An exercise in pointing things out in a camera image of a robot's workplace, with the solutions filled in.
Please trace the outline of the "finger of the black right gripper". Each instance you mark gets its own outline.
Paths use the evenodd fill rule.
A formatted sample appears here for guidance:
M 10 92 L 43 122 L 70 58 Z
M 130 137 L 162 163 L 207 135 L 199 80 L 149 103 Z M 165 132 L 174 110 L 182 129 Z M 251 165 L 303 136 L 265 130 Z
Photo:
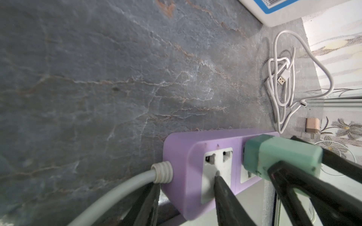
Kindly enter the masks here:
M 362 202 L 331 184 L 280 161 L 268 169 L 268 176 L 293 226 L 311 226 L 295 190 L 309 197 L 324 226 L 360 226 Z
M 295 181 L 299 184 L 317 184 L 317 177 L 322 164 L 348 176 L 354 181 L 362 182 L 362 167 L 360 165 L 345 160 L 325 148 L 303 141 L 296 136 L 293 136 L 291 140 L 296 142 L 298 148 L 301 148 L 301 154 L 293 163 L 294 166 L 299 168 L 297 172 L 293 173 L 296 177 Z

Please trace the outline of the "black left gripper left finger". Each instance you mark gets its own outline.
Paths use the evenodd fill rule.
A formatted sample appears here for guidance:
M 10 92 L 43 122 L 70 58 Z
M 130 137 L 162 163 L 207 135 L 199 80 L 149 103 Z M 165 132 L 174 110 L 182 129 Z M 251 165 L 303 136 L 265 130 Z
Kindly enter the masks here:
M 156 226 L 160 184 L 149 183 L 119 226 Z

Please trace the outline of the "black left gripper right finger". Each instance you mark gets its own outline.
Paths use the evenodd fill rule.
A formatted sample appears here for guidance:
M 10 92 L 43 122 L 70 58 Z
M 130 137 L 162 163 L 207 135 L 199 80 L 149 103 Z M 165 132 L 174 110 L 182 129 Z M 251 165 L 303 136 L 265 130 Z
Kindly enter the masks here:
M 214 196 L 219 226 L 256 226 L 220 175 L 220 171 L 217 171 L 215 176 Z

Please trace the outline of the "pink USB charger adapter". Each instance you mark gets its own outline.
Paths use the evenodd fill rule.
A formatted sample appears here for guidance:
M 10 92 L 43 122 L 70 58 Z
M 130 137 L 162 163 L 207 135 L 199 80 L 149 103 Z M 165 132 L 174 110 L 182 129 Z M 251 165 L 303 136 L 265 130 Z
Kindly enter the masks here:
M 305 132 L 310 134 L 311 139 L 315 139 L 321 131 L 321 122 L 318 118 L 307 118 L 305 124 Z

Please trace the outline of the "green USB charger adapter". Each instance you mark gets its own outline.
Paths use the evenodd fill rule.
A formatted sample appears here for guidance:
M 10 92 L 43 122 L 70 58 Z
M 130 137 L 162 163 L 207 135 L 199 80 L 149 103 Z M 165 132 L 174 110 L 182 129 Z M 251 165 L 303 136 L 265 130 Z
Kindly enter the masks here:
M 302 171 L 319 177 L 323 150 L 303 141 L 262 134 L 246 141 L 243 153 L 244 168 L 269 180 L 268 169 L 284 161 Z

